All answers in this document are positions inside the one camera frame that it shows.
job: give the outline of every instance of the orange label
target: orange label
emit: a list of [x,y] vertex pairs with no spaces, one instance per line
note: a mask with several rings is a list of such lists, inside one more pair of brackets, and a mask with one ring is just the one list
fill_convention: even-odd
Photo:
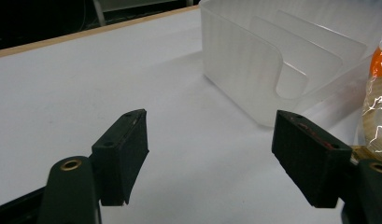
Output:
[[371,77],[382,77],[382,50],[377,48],[371,60]]

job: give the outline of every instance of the metal screw hole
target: metal screw hole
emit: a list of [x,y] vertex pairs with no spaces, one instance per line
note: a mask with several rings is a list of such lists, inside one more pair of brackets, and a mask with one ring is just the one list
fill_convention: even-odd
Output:
[[60,168],[63,171],[71,171],[77,169],[80,165],[82,164],[82,161],[80,160],[71,160],[71,161],[66,161],[63,163]]
[[382,163],[373,162],[371,163],[371,168],[379,173],[382,173]]

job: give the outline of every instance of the clear plastic container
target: clear plastic container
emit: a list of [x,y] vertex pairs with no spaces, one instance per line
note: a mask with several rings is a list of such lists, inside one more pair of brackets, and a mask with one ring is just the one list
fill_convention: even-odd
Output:
[[365,78],[382,0],[202,0],[205,75],[258,123]]

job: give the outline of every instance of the wooden table edge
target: wooden table edge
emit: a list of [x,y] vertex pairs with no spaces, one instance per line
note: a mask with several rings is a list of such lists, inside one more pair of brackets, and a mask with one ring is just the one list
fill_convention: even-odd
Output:
[[83,32],[78,32],[78,33],[74,33],[74,34],[71,34],[71,35],[62,35],[62,36],[54,37],[52,39],[42,40],[42,41],[38,41],[38,42],[35,42],[35,43],[25,44],[25,45],[21,45],[21,46],[9,48],[9,49],[1,49],[0,50],[0,58],[8,56],[8,55],[12,55],[12,54],[17,54],[17,53],[25,52],[25,51],[28,51],[28,50],[31,50],[31,49],[39,49],[39,48],[43,48],[43,47],[46,47],[46,46],[62,43],[62,42],[68,41],[68,40],[82,38],[82,37],[88,36],[88,35],[100,34],[102,32],[111,31],[111,30],[122,28],[122,27],[135,25],[135,24],[138,24],[138,23],[141,23],[141,22],[144,22],[144,21],[156,20],[156,19],[159,19],[159,18],[175,15],[175,14],[178,14],[178,13],[194,10],[196,8],[199,8],[199,7],[198,6],[183,7],[183,8],[180,8],[180,9],[176,9],[176,10],[172,10],[172,11],[167,11],[167,12],[164,12],[164,13],[159,13],[159,14],[155,14],[155,15],[151,15],[151,16],[147,16],[147,17],[143,17],[143,18],[139,18],[139,19],[135,19],[135,20],[131,20],[131,21],[123,21],[123,22],[112,24],[112,25],[98,27],[98,28],[95,28],[95,29],[91,29],[91,30],[87,30],[87,31],[83,31]]

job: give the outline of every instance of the table surface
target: table surface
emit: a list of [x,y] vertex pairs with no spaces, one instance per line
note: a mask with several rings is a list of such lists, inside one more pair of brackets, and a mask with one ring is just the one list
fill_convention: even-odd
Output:
[[[305,114],[352,144],[359,110],[329,103]],[[0,51],[0,204],[139,108],[150,153],[130,204],[102,207],[104,223],[341,222],[342,203],[311,207],[271,153],[273,130],[204,76],[197,7]]]

